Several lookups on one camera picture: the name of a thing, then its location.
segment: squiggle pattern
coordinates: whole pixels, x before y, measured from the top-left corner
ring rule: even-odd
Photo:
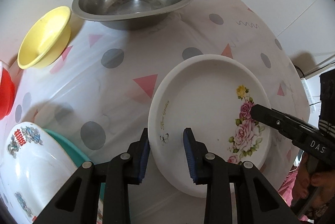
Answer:
[[[258,24],[254,25],[253,23],[249,24],[248,22],[244,23],[244,22],[242,22],[242,21],[240,21],[240,22],[236,22],[236,23],[239,24],[239,25],[241,25],[241,23],[242,23],[242,24],[244,24],[245,26],[248,25],[248,26],[250,26],[250,27],[259,28]]]

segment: yellow plastic bowl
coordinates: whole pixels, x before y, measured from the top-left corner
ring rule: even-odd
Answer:
[[[40,18],[20,46],[17,63],[21,69],[42,68],[53,63],[69,42],[71,10],[57,7]]]

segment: metal bowl rim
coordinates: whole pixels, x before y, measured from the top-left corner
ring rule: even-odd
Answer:
[[[131,13],[131,14],[124,14],[124,15],[96,15],[96,14],[90,14],[90,13],[83,11],[79,7],[79,0],[73,0],[72,11],[81,19],[88,20],[88,21],[99,21],[99,22],[121,21],[121,20],[137,19],[137,18],[142,18],[142,17],[155,16],[159,14],[169,13],[169,12],[175,11],[177,9],[180,9],[188,5],[192,1],[193,0],[181,0],[167,7],[159,8],[156,10],[140,12],[140,13]]]

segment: teal bowl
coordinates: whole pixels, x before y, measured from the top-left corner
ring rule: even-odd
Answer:
[[[65,152],[69,155],[73,163],[76,167],[80,167],[84,162],[90,161],[89,157],[87,157],[78,147],[76,147],[73,143],[71,143],[64,136],[53,132],[52,130],[45,129],[45,132],[48,133],[53,139],[57,141],[61,145],[61,147],[65,150]],[[103,201],[104,197],[104,189],[105,183],[101,184],[100,188],[100,199]]]

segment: pink fabric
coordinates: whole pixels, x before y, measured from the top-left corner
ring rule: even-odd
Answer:
[[[283,199],[286,201],[288,206],[291,206],[292,203],[292,189],[294,186],[295,178],[298,173],[298,169],[295,166],[292,167],[291,172],[287,175],[285,181],[281,185],[281,187],[278,190],[278,193],[283,197]],[[307,221],[308,218],[306,216],[303,216],[301,221]]]

